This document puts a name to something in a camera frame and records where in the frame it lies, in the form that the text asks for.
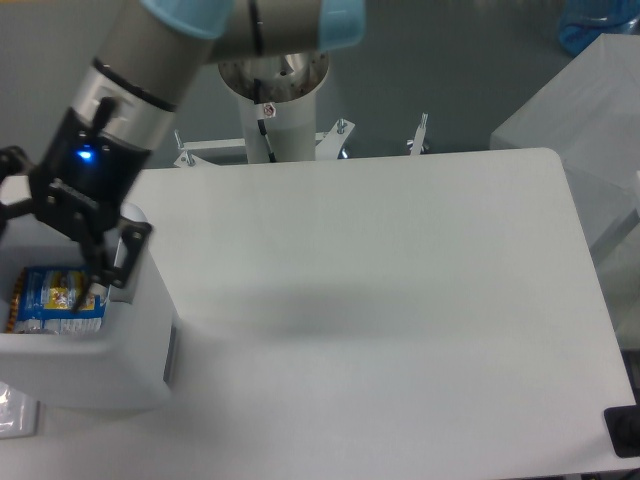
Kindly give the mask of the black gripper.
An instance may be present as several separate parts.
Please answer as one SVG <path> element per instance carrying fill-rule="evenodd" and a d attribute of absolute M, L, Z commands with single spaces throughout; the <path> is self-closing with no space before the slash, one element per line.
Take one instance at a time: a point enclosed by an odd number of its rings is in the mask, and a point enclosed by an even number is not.
<path fill-rule="evenodd" d="M 19 146 L 1 149 L 1 182 L 24 175 L 30 189 L 17 202 L 1 202 L 1 236 L 10 220 L 34 213 L 79 244 L 88 279 L 73 304 L 74 313 L 93 285 L 127 286 L 153 232 L 148 222 L 120 217 L 121 205 L 151 152 L 106 132 L 115 113 L 114 105 L 100 105 L 86 120 L 68 109 L 38 165 Z M 125 247 L 119 265 L 109 260 L 104 240 L 117 223 Z"/>

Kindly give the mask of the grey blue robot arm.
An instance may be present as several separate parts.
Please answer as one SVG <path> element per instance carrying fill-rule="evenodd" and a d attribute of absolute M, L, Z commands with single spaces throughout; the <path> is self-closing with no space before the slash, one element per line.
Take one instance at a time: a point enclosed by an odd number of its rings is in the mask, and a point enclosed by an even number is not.
<path fill-rule="evenodd" d="M 3 205 L 80 248 L 87 285 L 126 286 L 152 233 L 122 204 L 199 69 L 227 60 L 327 52 L 361 41 L 361 1 L 127 1 L 39 162 L 1 151 L 29 196 Z"/>

